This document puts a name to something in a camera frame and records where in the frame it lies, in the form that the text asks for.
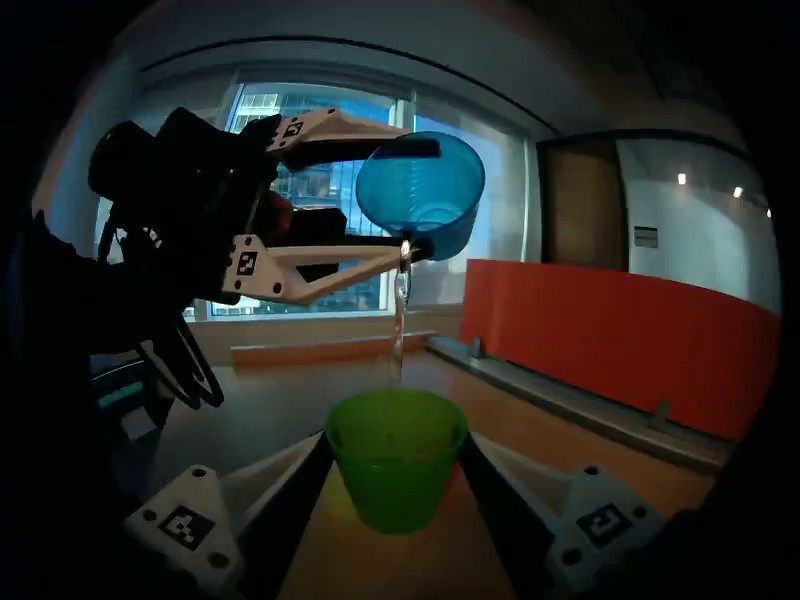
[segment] orange partition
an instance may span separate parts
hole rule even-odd
[[[461,340],[638,409],[739,439],[764,399],[780,317],[657,277],[470,260]]]

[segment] window sill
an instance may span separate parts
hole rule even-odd
[[[266,321],[328,321],[330,319],[361,319],[388,317],[392,313],[388,310],[363,310],[349,312],[330,312],[330,313],[293,313],[275,315],[209,315],[205,321],[207,323],[233,323],[241,322],[266,322]]]
[[[406,311],[406,316],[414,315],[456,315],[461,314],[461,304],[443,304],[432,306],[417,306]],[[349,312],[329,312],[329,313],[294,313],[294,314],[275,314],[275,315],[209,315],[205,321],[192,319],[191,322],[197,325],[203,323],[266,323],[270,321],[337,321],[341,319],[375,319],[394,317],[394,312],[390,310],[354,310]]]

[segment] wooden table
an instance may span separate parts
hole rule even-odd
[[[384,535],[358,518],[334,463],[279,596],[293,598],[514,598],[460,469],[434,520]]]
[[[192,463],[220,476],[319,431],[339,401],[388,382],[386,359],[218,370],[225,404],[176,405],[162,435],[154,487]],[[406,358],[404,384],[450,398],[473,431],[564,472],[598,464],[670,517],[696,507],[713,478],[667,464],[549,414],[425,351]],[[458,474],[435,520],[386,536],[357,518],[334,466],[282,587],[283,598],[510,598],[475,499]]]

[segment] wall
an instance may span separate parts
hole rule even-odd
[[[780,314],[780,272],[758,176],[721,151],[686,142],[617,143],[630,228],[630,271],[716,290]],[[678,185],[677,173],[687,174]],[[734,188],[743,187],[741,198]],[[637,247],[633,228],[658,229]]]
[[[82,256],[94,255],[98,205],[87,182],[89,160],[100,138],[130,115],[138,96],[137,77],[124,55],[97,74],[51,152],[34,194],[32,210],[44,210],[50,230]]]
[[[373,0],[177,0],[131,27],[120,45],[141,67],[197,46],[270,35],[327,36],[387,46],[473,77],[567,131],[608,125],[593,93],[553,58],[557,49],[489,18],[467,0],[405,0],[402,5]],[[357,60],[352,48],[310,42],[294,43],[288,51],[281,43],[228,48],[222,55],[215,59],[212,52],[207,60]],[[390,55],[368,55],[369,66],[390,75],[426,78],[429,67],[421,63],[417,71],[399,72]]]
[[[764,400],[780,318],[657,277],[470,261],[461,341],[600,396],[728,439]]]

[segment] water stream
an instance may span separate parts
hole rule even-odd
[[[405,240],[400,247],[400,266],[394,278],[394,331],[392,353],[389,357],[391,387],[400,387],[403,383],[403,332],[410,283],[411,243]]]

